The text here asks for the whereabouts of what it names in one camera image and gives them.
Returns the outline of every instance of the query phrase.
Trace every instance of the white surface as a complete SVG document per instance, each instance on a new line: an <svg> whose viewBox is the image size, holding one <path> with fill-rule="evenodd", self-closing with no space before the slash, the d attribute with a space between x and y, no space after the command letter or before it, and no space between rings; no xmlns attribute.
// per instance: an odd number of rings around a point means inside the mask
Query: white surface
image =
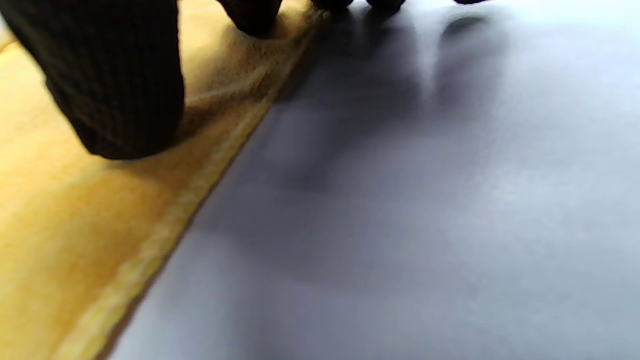
<svg viewBox="0 0 640 360"><path fill-rule="evenodd" d="M4 47L12 39L9 28L4 23L4 18L0 14L0 48Z"/></svg>
<svg viewBox="0 0 640 360"><path fill-rule="evenodd" d="M336 25L111 360L640 359L638 5L443 4Z"/></svg>

